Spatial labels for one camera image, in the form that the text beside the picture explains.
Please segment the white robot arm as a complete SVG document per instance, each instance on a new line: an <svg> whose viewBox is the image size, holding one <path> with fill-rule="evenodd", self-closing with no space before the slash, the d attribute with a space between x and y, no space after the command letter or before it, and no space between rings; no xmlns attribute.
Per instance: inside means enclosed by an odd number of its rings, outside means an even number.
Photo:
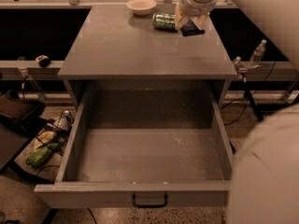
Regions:
<svg viewBox="0 0 299 224"><path fill-rule="evenodd" d="M299 0L232 0L299 65ZM200 17L214 0L178 0L176 26ZM271 112L251 129L235 153L226 224L299 224L298 105Z"/></svg>

